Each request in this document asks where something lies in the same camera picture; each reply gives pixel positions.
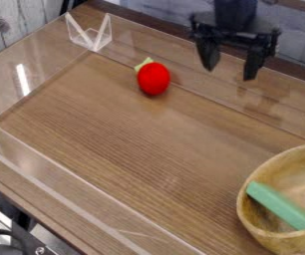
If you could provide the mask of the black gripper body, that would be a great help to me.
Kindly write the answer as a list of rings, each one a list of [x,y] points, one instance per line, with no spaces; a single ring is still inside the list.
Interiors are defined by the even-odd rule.
[[[248,51],[262,47],[266,57],[274,56],[278,47],[279,28],[259,17],[247,21],[225,20],[217,23],[212,12],[197,12],[189,16],[191,37],[211,39],[217,47],[230,46]]]

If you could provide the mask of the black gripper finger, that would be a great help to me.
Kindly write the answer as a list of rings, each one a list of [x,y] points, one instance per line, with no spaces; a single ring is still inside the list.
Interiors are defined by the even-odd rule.
[[[217,44],[211,39],[199,38],[196,40],[196,49],[201,64],[211,72],[220,60]]]
[[[251,47],[247,51],[247,58],[243,68],[243,80],[251,81],[256,78],[258,70],[264,63],[264,50],[262,47]]]

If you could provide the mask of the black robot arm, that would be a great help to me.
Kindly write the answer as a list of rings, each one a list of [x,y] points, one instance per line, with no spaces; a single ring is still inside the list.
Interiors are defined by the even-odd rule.
[[[211,11],[189,15],[191,38],[204,68],[220,60],[220,46],[247,52],[243,80],[256,78],[267,57],[276,54],[280,29],[256,16],[258,0],[212,0]]]

